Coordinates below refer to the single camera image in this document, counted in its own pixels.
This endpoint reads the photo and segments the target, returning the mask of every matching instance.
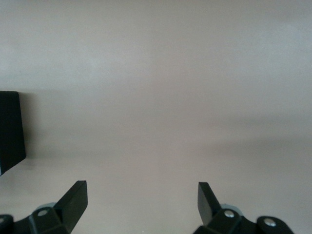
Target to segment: black rectangular object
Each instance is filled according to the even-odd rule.
[[[0,175],[25,158],[19,94],[0,91]]]

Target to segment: round metal joint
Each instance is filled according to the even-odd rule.
[[[38,216],[44,216],[44,215],[46,215],[48,213],[48,211],[47,210],[42,210],[42,211],[39,211],[38,212]]]
[[[270,227],[275,227],[276,226],[276,223],[274,222],[273,219],[270,219],[270,218],[265,218],[264,219],[264,223]]]
[[[229,210],[225,211],[224,214],[228,218],[234,218],[234,216],[235,216],[234,213],[232,211],[229,211]]]

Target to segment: black block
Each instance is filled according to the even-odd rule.
[[[0,175],[25,158],[19,94],[0,91]]]

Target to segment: white table surface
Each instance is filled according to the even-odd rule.
[[[192,234],[197,185],[246,218],[312,223],[312,1],[0,1],[0,89],[27,159],[15,220],[87,180],[73,234]]]

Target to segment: screw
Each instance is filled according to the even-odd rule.
[[[274,222],[274,220],[270,219],[270,218],[265,218],[264,219],[264,223],[270,227],[275,227],[276,223]]]
[[[48,213],[48,211],[47,210],[42,210],[42,211],[39,211],[38,212],[38,216],[44,216],[44,215],[46,215]]]
[[[229,211],[229,210],[225,211],[224,214],[228,218],[234,218],[234,216],[235,216],[234,213],[232,211]]]

